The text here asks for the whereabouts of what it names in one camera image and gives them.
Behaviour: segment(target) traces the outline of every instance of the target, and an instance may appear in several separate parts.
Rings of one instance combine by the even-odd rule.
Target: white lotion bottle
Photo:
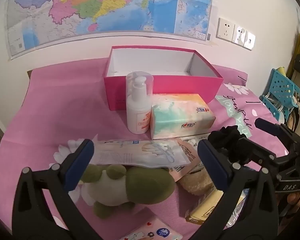
[[[151,106],[146,77],[138,76],[134,79],[131,95],[127,98],[127,123],[130,132],[142,134],[149,129]]]

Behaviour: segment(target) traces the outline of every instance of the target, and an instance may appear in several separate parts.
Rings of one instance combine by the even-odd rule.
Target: power outlet
[[[225,19],[219,18],[217,38],[232,41],[234,24]]]
[[[247,34],[246,29],[242,28],[239,25],[235,25],[232,42],[240,46],[243,46],[245,42],[246,34]]]

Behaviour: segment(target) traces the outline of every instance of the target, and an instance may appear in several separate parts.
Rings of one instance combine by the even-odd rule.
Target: cardboard box
[[[154,94],[199,94],[209,103],[223,78],[196,50],[160,46],[114,46],[104,72],[110,110],[126,109],[126,75],[154,76]]]
[[[202,225],[207,220],[209,215],[213,212],[222,195],[223,192],[217,190],[213,186],[205,195],[203,195],[199,199],[199,201],[192,209],[186,211],[186,221],[193,224]],[[243,199],[244,195],[241,195],[238,204]]]

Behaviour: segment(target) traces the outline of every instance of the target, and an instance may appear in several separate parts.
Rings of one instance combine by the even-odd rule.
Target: pink box
[[[154,94],[199,94],[209,103],[223,78],[196,50],[161,46],[113,46],[104,73],[110,110],[126,109],[126,75],[154,76]]]

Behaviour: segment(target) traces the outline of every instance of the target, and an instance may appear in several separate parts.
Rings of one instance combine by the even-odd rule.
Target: stuffed toy
[[[168,169],[125,167],[120,164],[89,164],[81,177],[88,183],[88,193],[95,200],[96,216],[109,217],[118,206],[132,208],[137,204],[156,204],[174,191],[175,182]]]
[[[183,176],[178,182],[186,191],[196,196],[206,194],[213,186],[213,182],[206,168],[194,173],[189,173]]]

